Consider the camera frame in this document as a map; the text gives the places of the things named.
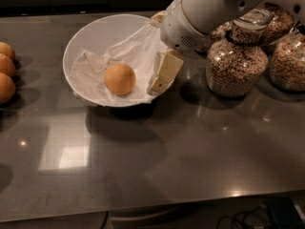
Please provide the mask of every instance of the gray table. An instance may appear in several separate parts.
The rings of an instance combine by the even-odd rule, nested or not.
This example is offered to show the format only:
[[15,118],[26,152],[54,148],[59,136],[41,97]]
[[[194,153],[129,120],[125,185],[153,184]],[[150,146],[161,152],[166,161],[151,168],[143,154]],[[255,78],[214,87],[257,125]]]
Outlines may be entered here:
[[267,77],[225,100],[207,87],[205,59],[189,58],[150,105],[77,99],[64,50],[106,15],[0,19],[19,61],[17,94],[0,107],[0,221],[305,190],[305,94]]

